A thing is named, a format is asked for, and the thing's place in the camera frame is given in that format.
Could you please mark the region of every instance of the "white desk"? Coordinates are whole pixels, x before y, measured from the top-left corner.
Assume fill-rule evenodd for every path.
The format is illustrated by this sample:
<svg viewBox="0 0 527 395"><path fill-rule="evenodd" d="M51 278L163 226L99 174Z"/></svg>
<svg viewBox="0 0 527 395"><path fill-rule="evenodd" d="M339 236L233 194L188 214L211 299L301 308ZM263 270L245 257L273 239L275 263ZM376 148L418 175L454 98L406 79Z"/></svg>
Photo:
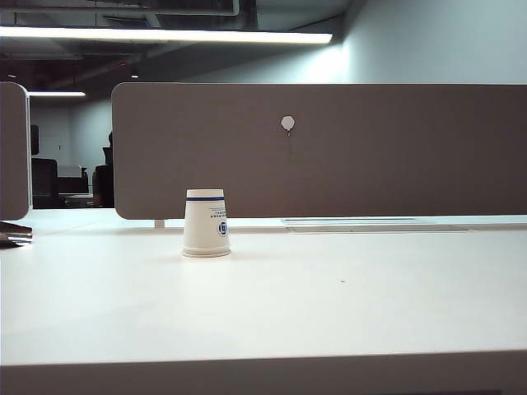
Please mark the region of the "white desk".
<svg viewBox="0 0 527 395"><path fill-rule="evenodd" d="M19 221L33 245L0 251L2 389L527 388L527 217L427 220L470 230L294 235L233 220L261 229L198 259L180 255L182 221L34 211ZM477 230L491 223L515 225Z"/></svg>

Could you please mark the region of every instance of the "blue stripe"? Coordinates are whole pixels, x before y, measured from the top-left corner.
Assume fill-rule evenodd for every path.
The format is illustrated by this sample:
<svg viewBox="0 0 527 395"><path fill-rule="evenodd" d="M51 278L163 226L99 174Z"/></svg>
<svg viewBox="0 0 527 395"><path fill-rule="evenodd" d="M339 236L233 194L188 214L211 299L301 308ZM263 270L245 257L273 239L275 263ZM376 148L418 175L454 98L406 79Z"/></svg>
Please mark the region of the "blue stripe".
<svg viewBox="0 0 527 395"><path fill-rule="evenodd" d="M187 197L187 202L216 202L218 200L225 200L223 196L220 197Z"/></svg>

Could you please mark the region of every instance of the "cup logo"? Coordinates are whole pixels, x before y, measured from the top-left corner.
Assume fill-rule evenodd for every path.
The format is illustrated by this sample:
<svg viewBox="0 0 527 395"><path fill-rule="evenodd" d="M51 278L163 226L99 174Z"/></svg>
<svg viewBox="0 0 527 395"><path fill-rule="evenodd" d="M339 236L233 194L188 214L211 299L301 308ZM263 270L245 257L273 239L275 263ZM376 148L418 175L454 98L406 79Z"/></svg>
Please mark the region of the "cup logo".
<svg viewBox="0 0 527 395"><path fill-rule="evenodd" d="M225 221L220 222L220 225L217 227L217 232L220 234L220 236L226 236L227 223Z"/></svg>

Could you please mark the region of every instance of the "ceiling beam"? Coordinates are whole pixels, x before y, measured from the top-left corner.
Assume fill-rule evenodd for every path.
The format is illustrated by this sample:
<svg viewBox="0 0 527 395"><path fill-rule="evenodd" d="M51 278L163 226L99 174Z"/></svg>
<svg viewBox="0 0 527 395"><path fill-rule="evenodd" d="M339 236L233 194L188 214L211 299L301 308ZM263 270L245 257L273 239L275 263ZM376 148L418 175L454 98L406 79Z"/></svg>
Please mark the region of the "ceiling beam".
<svg viewBox="0 0 527 395"><path fill-rule="evenodd" d="M31 12L31 13L64 13L64 12L89 12L103 14L108 12L127 12L140 14L162 15L210 15L210 16L237 16L240 13L240 1L233 0L232 9L206 9L206 8L147 8L147 7L46 7L46 6L2 6L0 12Z"/></svg>

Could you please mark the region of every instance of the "ceiling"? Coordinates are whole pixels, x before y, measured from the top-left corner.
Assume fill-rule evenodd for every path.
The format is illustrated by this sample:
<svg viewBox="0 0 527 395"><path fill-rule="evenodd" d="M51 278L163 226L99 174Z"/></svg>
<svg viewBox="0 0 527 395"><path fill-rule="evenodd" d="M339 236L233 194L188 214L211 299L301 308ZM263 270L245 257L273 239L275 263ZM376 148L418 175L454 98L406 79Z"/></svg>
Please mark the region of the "ceiling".
<svg viewBox="0 0 527 395"><path fill-rule="evenodd" d="M0 0L0 25L338 33L335 30L341 27L351 1ZM0 80L16 81L34 90L89 87L95 78L99 85L108 85L105 91L111 91L116 82L129 79L132 67L147 68L154 76L156 67L178 67L184 59L186 63L189 59L203 61L210 53L236 47L254 52L247 44L0 37ZM259 52L265 55L269 50Z"/></svg>

